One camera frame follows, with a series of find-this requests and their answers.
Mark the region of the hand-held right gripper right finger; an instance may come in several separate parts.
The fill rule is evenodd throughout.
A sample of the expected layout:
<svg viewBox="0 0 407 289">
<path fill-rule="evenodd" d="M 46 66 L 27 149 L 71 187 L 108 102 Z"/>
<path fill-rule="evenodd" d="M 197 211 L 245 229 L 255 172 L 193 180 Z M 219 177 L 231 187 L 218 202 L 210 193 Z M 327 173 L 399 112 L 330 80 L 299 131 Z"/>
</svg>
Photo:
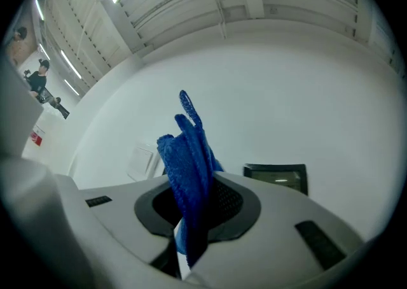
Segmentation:
<svg viewBox="0 0 407 289">
<path fill-rule="evenodd" d="M 215 177 L 251 190 L 261 211 L 240 238 L 211 243 L 187 283 L 204 288 L 330 288 L 355 265 L 363 240 L 308 196 L 225 172 Z"/>
</svg>

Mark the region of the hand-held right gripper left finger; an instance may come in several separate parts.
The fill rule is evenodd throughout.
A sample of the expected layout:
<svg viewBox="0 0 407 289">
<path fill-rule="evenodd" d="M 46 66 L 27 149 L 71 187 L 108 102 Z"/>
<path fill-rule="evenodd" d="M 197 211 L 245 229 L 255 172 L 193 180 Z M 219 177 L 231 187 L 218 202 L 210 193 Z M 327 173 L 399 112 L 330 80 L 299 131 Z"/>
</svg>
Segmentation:
<svg viewBox="0 0 407 289">
<path fill-rule="evenodd" d="M 161 222 L 153 199 L 169 189 L 168 178 L 80 190 L 58 175 L 67 221 L 97 279 L 179 279 L 174 226 L 165 235 L 148 226 Z"/>
</svg>

